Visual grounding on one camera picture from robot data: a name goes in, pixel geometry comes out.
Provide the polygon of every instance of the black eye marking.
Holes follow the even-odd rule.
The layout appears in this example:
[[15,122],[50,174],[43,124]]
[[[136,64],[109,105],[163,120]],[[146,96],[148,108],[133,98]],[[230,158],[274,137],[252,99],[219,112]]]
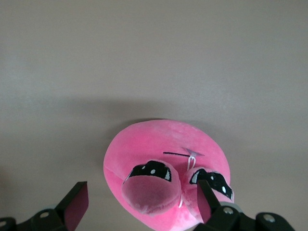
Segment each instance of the black eye marking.
[[153,160],[145,165],[135,166],[127,179],[134,176],[154,176],[171,182],[170,169],[165,164]]
[[190,155],[179,154],[179,153],[171,153],[171,152],[163,152],[163,154],[173,154],[173,155],[182,155],[182,156],[190,157]]
[[196,184],[198,180],[207,180],[208,184],[212,189],[224,194],[226,197],[232,200],[233,192],[232,189],[227,185],[225,178],[217,172],[207,173],[203,168],[196,171],[191,180],[190,184]]

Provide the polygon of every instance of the white surface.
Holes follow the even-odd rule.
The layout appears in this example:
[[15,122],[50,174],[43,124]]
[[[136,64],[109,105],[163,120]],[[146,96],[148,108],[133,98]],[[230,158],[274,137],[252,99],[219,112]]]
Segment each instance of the white surface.
[[231,167],[235,201],[308,221],[307,1],[0,1],[0,217],[18,222],[81,180],[78,231],[147,231],[103,156],[124,127],[182,120]]

